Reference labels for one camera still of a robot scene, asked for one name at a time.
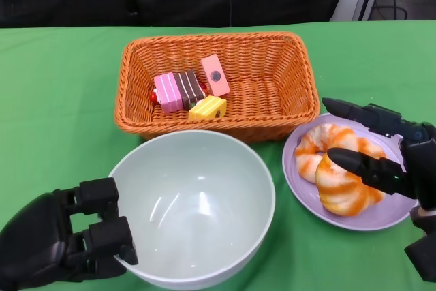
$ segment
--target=wicker basket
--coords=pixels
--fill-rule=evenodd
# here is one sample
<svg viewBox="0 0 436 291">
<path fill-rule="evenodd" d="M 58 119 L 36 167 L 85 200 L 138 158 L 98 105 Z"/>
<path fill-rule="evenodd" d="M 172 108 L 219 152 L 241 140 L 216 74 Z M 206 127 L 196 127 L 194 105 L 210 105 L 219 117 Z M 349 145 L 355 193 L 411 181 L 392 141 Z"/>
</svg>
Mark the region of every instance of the wicker basket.
<svg viewBox="0 0 436 291">
<path fill-rule="evenodd" d="M 164 114 L 149 101 L 153 77 L 193 68 L 207 83 L 200 59 L 218 54 L 231 92 L 220 119 L 188 121 L 185 111 Z M 320 111 L 313 72 L 302 40 L 293 33 L 152 37 L 123 52 L 115 121 L 146 139 L 185 129 L 210 129 L 244 142 L 278 140 Z"/>
</svg>

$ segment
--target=toy bread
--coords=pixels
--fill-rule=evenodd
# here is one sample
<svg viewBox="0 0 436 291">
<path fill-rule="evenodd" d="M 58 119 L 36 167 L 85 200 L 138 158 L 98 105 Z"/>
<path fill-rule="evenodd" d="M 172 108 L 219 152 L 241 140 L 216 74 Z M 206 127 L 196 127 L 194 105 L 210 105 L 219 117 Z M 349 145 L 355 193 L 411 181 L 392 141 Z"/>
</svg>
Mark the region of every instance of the toy bread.
<svg viewBox="0 0 436 291">
<path fill-rule="evenodd" d="M 383 149 L 345 126 L 321 124 L 310 129 L 295 150 L 300 176 L 315 183 L 324 208 L 343 216 L 355 216 L 384 199 L 385 193 L 363 184 L 362 179 L 336 165 L 327 156 L 329 148 L 360 151 L 379 159 Z"/>
</svg>

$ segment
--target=green table surface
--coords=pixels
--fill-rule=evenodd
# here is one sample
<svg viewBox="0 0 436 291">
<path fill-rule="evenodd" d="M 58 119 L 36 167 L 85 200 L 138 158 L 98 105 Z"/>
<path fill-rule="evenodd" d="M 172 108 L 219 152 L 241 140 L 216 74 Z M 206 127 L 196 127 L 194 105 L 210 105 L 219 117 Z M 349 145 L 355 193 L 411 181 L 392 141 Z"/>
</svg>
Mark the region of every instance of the green table surface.
<svg viewBox="0 0 436 291">
<path fill-rule="evenodd" d="M 0 226 L 41 193 L 107 176 L 138 146 L 114 124 L 123 47 L 152 35 L 288 30 L 309 50 L 320 97 L 374 102 L 409 120 L 436 123 L 436 22 L 342 22 L 182 29 L 98 27 L 0 30 Z M 277 208 L 254 259 L 216 291 L 435 290 L 403 248 L 422 236 L 410 219 L 386 230 L 353 232 L 303 207 L 281 167 L 283 142 L 251 145 L 268 165 Z M 74 218 L 83 229 L 95 217 Z M 132 273 L 41 290 L 151 291 Z"/>
</svg>

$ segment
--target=purple plate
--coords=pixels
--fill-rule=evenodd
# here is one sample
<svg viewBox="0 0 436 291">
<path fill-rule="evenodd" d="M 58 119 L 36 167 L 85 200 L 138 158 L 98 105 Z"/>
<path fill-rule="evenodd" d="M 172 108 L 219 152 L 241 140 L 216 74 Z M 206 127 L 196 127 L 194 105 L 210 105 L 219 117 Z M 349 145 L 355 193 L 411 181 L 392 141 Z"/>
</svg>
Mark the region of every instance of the purple plate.
<svg viewBox="0 0 436 291">
<path fill-rule="evenodd" d="M 322 206 L 316 185 L 300 177 L 296 168 L 294 150 L 300 144 L 301 137 L 307 131 L 323 123 L 346 125 L 352 128 L 358 136 L 367 138 L 372 143 L 381 146 L 389 159 L 403 163 L 398 146 L 398 136 L 391 139 L 385 138 L 369 132 L 365 126 L 359 123 L 341 119 L 331 114 L 323 114 L 313 122 L 297 127 L 285 143 L 283 150 L 283 171 L 287 184 L 290 186 L 292 192 L 294 192 L 295 197 L 319 218 L 333 225 L 350 230 L 381 230 L 382 228 L 393 226 L 409 216 L 410 210 L 415 207 L 418 202 L 399 194 L 394 194 L 393 196 L 387 194 L 381 202 L 368 207 L 361 214 L 353 217 L 335 215 Z"/>
</svg>

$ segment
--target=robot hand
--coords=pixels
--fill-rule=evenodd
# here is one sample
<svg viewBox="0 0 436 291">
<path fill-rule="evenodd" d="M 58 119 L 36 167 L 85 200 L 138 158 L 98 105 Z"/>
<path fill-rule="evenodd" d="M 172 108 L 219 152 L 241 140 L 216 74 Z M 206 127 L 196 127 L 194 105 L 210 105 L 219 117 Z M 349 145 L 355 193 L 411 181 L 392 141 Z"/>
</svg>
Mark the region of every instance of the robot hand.
<svg viewBox="0 0 436 291">
<path fill-rule="evenodd" d="M 414 225 L 427 235 L 406 247 L 405 252 L 423 280 L 436 282 L 436 128 L 430 123 L 402 120 L 399 113 L 374 104 L 361 107 L 330 98 L 322 102 L 331 114 L 359 122 L 370 132 L 387 138 L 396 134 L 403 137 L 399 147 L 407 172 L 389 159 L 374 159 L 347 149 L 333 148 L 327 154 L 370 187 L 418 199 L 420 206 L 410 215 Z"/>
<path fill-rule="evenodd" d="M 137 264 L 129 224 L 118 216 L 118 198 L 114 179 L 106 178 L 29 203 L 0 232 L 0 290 L 119 276 L 126 269 L 115 255 Z M 73 233 L 70 215 L 76 213 L 97 213 L 101 221 Z"/>
</svg>

